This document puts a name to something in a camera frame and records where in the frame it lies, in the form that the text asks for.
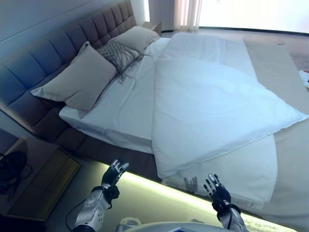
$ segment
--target beige pillow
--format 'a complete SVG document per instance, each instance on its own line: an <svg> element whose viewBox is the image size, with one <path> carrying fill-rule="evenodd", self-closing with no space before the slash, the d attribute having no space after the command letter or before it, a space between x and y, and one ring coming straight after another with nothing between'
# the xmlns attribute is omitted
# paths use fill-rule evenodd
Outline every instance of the beige pillow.
<svg viewBox="0 0 309 232"><path fill-rule="evenodd" d="M99 95L114 78L116 68L85 42L71 64L57 77L31 91L34 96L65 102L91 110Z"/></svg>
<svg viewBox="0 0 309 232"><path fill-rule="evenodd" d="M135 26L115 37L113 41L138 51L139 53L143 53L144 49L150 43L157 41L159 38L160 36L156 32L147 28Z"/></svg>

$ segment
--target white bedsheet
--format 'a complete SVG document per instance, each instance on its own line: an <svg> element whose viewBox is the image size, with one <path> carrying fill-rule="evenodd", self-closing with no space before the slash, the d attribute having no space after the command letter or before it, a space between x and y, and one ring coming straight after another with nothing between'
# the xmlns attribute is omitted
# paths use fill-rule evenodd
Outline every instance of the white bedsheet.
<svg viewBox="0 0 309 232"><path fill-rule="evenodd" d="M126 71L134 78L111 83L97 106L80 118L74 108L65 106L59 116L73 128L107 143L152 153L151 130L155 61L169 42L160 38L151 43L142 61Z"/></svg>

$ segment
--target pillowcase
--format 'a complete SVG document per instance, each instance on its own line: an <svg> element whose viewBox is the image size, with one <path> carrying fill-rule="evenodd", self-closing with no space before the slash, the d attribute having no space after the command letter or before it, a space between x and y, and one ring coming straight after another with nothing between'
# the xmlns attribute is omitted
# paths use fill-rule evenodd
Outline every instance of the pillowcase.
<svg viewBox="0 0 309 232"><path fill-rule="evenodd" d="M53 80L31 91L34 96L65 102L68 106L90 110L116 68L85 42L71 64Z"/></svg>
<svg viewBox="0 0 309 232"><path fill-rule="evenodd" d="M137 51L114 41L110 41L97 51L116 67L118 73L123 73L128 65L140 56Z"/></svg>
<svg viewBox="0 0 309 232"><path fill-rule="evenodd" d="M157 41L160 36L147 28L142 28L139 26L132 27L125 33L118 35L113 39L113 41L122 44L128 48L143 53L144 49L152 42Z"/></svg>

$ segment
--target wooden drawer front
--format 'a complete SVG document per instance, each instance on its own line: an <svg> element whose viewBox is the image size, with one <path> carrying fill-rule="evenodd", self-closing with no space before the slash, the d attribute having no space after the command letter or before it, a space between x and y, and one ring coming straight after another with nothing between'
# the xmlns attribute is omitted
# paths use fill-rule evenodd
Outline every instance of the wooden drawer front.
<svg viewBox="0 0 309 232"><path fill-rule="evenodd" d="M46 189L68 159L69 156L58 149L39 171L32 184Z"/></svg>
<svg viewBox="0 0 309 232"><path fill-rule="evenodd" d="M58 149L16 200L8 214L45 221L80 164Z"/></svg>
<svg viewBox="0 0 309 232"><path fill-rule="evenodd" d="M58 194L29 185L9 211L9 215L46 220Z"/></svg>
<svg viewBox="0 0 309 232"><path fill-rule="evenodd" d="M75 160L69 158L54 177L47 189L49 191L60 193L64 186L69 182L78 166L79 164Z"/></svg>

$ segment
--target upholstered headboard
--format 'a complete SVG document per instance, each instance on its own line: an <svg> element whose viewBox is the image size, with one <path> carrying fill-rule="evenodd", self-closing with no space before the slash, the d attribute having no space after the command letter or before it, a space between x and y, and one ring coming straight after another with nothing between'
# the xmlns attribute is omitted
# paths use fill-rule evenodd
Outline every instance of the upholstered headboard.
<svg viewBox="0 0 309 232"><path fill-rule="evenodd" d="M130 0L99 9L54 32L0 64L0 109L34 135L49 142L70 126L58 116L64 103L34 97L30 90L42 86L90 41L98 48L136 25Z"/></svg>

